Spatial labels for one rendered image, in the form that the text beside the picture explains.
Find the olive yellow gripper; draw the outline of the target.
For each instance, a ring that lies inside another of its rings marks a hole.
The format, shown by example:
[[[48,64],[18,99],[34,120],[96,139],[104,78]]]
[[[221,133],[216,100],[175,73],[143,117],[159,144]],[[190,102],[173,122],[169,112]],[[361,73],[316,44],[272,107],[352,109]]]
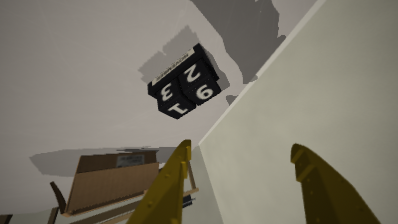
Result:
[[[126,224],[182,224],[188,160],[190,139],[178,145]],[[293,144],[291,163],[301,183],[306,224],[381,224],[354,186],[311,149]]]

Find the black number cube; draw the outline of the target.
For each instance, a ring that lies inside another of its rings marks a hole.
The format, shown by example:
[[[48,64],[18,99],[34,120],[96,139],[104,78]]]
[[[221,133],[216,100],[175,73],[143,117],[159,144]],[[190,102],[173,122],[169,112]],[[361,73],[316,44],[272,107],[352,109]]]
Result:
[[[202,57],[178,75],[183,93],[198,106],[221,93]]]
[[[197,106],[182,90],[178,77],[175,77],[156,92],[158,111],[179,119]]]

